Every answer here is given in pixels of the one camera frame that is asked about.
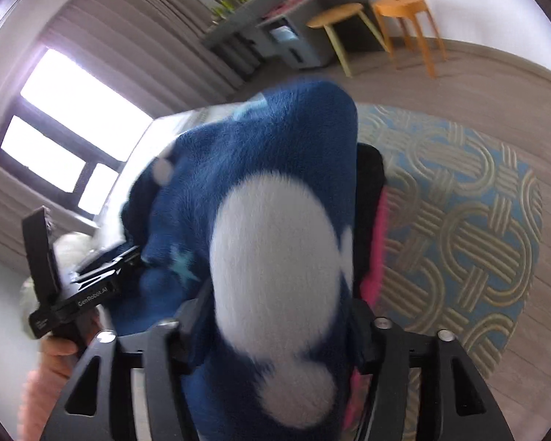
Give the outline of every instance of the light blue star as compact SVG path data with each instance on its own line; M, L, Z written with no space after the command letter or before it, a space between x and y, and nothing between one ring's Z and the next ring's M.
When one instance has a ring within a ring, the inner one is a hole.
M190 271L192 259L194 259L194 254L191 251L186 250L184 253L181 253L177 248L172 247L173 263L170 265L169 269L180 276L180 280L183 284L188 283L190 280L200 281L200 279Z

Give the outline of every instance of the patterned rug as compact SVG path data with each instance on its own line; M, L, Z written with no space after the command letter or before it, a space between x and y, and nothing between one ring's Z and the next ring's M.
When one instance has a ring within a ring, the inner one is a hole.
M383 155L389 232L377 315L454 332L484 377L514 332L541 238L535 175L505 143L447 120L358 104L359 141ZM416 429L411 376L405 438Z

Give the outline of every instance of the wooden floor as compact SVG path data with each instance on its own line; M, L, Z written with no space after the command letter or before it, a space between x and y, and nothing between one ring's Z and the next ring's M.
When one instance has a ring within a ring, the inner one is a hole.
M462 123L511 144L535 169L544 202L541 255L526 308L497 371L494 396L516 441L540 441L551 426L551 83L508 64L450 52L431 80L419 54L398 52L400 70L383 53L354 55L352 79L338 65L324 75L356 102L394 105ZM279 61L263 67L233 100L296 78Z

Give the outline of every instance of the window pane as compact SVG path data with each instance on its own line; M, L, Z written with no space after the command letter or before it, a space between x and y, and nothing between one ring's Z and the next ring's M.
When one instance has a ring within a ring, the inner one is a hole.
M108 166L98 164L86 185L78 207L90 214L100 213L108 192L112 189L118 175L118 172L113 171Z
M126 161L151 118L68 57L48 50L21 95L110 156Z
M13 117L1 148L35 174L65 192L73 192L85 165L82 159Z

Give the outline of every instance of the stool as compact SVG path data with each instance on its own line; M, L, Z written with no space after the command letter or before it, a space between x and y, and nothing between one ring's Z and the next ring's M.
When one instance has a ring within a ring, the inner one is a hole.
M376 37L376 39L382 45L383 49L388 51L386 43L383 41L382 35L379 33L378 29L374 26L371 20L367 17L367 15L363 12L363 5L361 3L347 3L335 6L316 15L308 23L306 23L306 26L308 26L309 28L324 28L324 30L327 32L328 39L331 41L332 47L335 49L336 55L339 57L339 61L341 63L343 71L345 72L345 75L349 78L351 78L352 75L349 63L347 61L347 53L345 52L345 47L342 45L341 40L339 40L335 28L333 28L332 25L334 25L335 23L339 23L340 21L347 20L347 18L351 18L355 15L361 18L361 20L370 29L371 33L373 33L374 37Z
M392 59L392 62L394 63L394 66L396 64L396 60L394 58L394 47L392 46L392 41L389 38L388 29L386 28L386 25L383 22L384 16L398 18L398 21L400 22L400 27L402 28L402 33L404 35L404 43L406 44L406 47L409 50L413 50L413 46L410 41L410 35L408 34L408 29L406 28L404 18L407 18L412 22L414 26L414 30L416 31L416 34L417 34L418 45L420 46L422 57L424 58L426 70L428 71L428 74L430 75L431 78L435 78L435 66L432 63L431 53L428 49L428 45L426 44L426 40L422 35L421 27L418 24L417 13L422 11L426 12L426 15L428 16L428 20L431 23L432 29L435 32L437 46L441 50L441 54L443 55L443 59L445 61L447 61L447 52L445 51L445 45L443 43L443 40L441 39L441 36L439 35L439 30L436 27L435 20L433 20L432 15L428 9L428 6L426 5L426 1L425 0L378 0L375 3L372 3L371 6L375 13L375 17L378 20L379 28L382 30L383 38L385 39L386 46L388 47L389 55L390 55L390 58Z

